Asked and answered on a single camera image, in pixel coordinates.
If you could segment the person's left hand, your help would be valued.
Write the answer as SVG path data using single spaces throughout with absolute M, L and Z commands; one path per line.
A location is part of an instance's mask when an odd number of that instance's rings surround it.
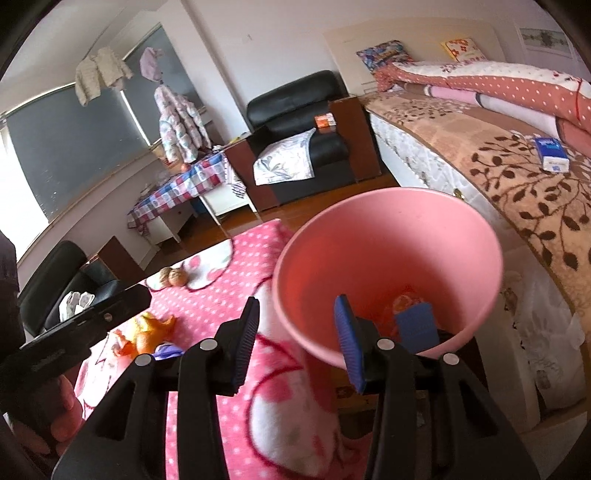
M 33 392 L 9 418 L 17 441 L 47 457 L 61 456 L 84 424 L 82 406 L 64 375 Z

